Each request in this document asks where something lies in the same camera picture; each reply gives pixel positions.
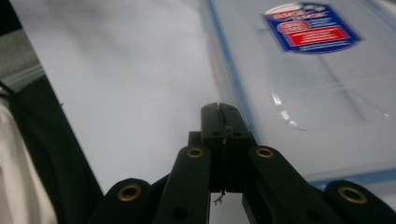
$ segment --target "red label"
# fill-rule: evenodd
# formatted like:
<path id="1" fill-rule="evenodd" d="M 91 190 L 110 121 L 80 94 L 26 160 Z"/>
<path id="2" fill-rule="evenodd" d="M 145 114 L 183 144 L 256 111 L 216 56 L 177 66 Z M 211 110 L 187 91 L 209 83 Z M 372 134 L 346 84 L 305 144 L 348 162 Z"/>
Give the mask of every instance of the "red label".
<path id="1" fill-rule="evenodd" d="M 309 29 L 309 24 L 306 21 L 288 21 L 280 23 L 277 30 L 283 34 L 290 34 L 301 32 Z"/>
<path id="2" fill-rule="evenodd" d="M 285 37 L 291 46 L 302 46 L 347 39 L 349 35 L 340 26 L 328 26 L 293 34 L 285 34 Z"/>

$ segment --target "label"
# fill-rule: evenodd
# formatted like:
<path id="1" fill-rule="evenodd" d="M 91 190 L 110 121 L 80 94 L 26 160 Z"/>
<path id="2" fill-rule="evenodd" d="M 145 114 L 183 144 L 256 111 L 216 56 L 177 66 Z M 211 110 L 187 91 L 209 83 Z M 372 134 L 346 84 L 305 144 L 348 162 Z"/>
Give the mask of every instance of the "label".
<path id="1" fill-rule="evenodd" d="M 330 53 L 351 48 L 361 41 L 329 5 L 286 4 L 263 13 L 262 20 L 284 51 Z"/>

